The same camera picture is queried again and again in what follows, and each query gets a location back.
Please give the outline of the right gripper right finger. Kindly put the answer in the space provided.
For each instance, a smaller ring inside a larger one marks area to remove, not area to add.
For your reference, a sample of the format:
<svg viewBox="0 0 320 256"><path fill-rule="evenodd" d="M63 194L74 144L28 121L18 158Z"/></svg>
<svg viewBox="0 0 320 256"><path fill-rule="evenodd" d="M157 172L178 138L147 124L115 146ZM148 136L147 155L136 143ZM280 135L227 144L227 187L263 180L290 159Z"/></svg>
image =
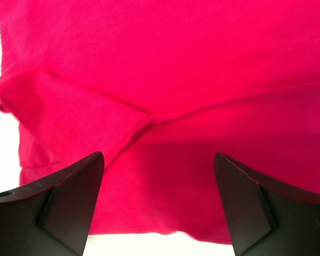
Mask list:
<svg viewBox="0 0 320 256"><path fill-rule="evenodd" d="M218 153L214 171L236 255L320 256L320 194Z"/></svg>

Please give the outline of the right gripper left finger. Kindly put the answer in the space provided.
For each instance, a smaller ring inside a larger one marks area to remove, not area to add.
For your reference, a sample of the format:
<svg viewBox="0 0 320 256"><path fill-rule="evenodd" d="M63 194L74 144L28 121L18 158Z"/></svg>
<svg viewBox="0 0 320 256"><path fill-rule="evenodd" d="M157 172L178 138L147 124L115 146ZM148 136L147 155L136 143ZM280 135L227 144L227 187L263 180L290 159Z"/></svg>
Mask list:
<svg viewBox="0 0 320 256"><path fill-rule="evenodd" d="M0 193L0 255L83 255L105 160L94 152Z"/></svg>

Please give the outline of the red t-shirt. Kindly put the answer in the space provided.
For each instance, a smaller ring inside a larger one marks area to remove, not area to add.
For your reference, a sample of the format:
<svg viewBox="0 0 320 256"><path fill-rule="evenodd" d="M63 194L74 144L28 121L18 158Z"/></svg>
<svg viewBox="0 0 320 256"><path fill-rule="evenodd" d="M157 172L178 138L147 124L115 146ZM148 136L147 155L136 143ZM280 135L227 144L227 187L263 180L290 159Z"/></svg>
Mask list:
<svg viewBox="0 0 320 256"><path fill-rule="evenodd" d="M320 194L320 1L0 1L20 184L95 152L91 234L230 237L218 152Z"/></svg>

